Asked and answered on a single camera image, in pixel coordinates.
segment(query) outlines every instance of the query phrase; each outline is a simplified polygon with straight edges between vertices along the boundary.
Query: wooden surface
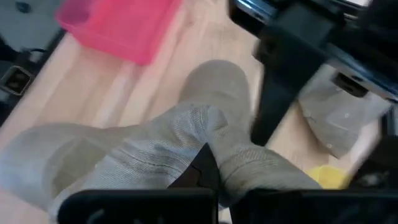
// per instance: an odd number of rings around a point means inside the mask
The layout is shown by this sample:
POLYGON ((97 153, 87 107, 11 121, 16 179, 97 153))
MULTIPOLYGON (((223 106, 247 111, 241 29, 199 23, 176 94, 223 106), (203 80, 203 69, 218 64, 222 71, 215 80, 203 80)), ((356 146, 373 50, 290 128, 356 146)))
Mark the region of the wooden surface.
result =
MULTIPOLYGON (((262 75, 251 56, 254 43, 253 36, 228 19, 221 0, 185 1, 148 67, 84 48, 66 35, 0 129, 0 149, 21 131, 44 123, 68 121, 105 128, 150 120, 176 104, 191 70, 214 58, 243 68, 254 109, 262 75)), ((295 105, 269 147, 304 170, 322 164, 348 170, 371 140, 374 125, 364 132, 356 149, 337 161, 318 147, 295 105)), ((44 212, 6 192, 0 192, 0 218, 1 223, 47 223, 44 212)))

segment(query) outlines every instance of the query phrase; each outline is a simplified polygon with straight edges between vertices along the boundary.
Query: pink container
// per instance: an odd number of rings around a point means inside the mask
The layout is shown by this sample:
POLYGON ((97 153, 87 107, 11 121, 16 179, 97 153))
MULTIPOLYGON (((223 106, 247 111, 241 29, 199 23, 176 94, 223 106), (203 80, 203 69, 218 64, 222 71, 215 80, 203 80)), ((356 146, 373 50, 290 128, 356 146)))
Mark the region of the pink container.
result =
POLYGON ((67 0, 60 25, 85 46, 151 63, 182 0, 67 0))

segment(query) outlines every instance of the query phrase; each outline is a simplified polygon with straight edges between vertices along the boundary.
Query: pink plastic bin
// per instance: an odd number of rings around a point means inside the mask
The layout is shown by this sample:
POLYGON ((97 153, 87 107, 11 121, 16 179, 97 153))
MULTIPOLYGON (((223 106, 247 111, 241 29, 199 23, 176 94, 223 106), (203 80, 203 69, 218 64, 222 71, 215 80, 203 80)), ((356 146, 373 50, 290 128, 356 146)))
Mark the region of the pink plastic bin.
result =
POLYGON ((182 0, 67 0, 60 25, 85 46, 146 65, 182 0))

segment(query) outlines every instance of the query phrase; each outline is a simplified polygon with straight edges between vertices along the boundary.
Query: yellow object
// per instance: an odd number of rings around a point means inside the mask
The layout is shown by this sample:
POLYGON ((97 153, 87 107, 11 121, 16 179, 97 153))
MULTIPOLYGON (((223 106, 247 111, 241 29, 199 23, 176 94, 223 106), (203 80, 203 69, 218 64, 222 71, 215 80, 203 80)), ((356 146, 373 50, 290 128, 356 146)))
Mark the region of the yellow object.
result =
POLYGON ((342 170, 328 165, 316 167, 307 174, 324 189, 341 189, 346 179, 342 170))

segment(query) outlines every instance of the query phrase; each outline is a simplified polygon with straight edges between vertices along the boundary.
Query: desk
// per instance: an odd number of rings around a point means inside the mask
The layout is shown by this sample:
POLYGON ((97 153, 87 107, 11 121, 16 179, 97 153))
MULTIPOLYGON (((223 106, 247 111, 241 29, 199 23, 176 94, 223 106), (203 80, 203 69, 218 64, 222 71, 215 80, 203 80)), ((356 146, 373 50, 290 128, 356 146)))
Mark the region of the desk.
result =
MULTIPOLYGON (((230 60, 246 72, 254 111, 262 76, 261 64, 251 55, 255 41, 229 20, 225 1, 216 0, 185 1, 147 67, 84 48, 67 34, 0 129, 0 149, 21 131, 50 122, 101 128, 143 123, 175 105, 190 71, 214 58, 230 60)), ((364 140, 372 135, 369 130, 364 140)), ((350 169, 360 154, 355 150, 338 161, 325 153, 297 105, 269 148, 305 170, 322 164, 350 169)), ((45 213, 5 192, 0 192, 0 217, 10 224, 47 222, 45 213)))

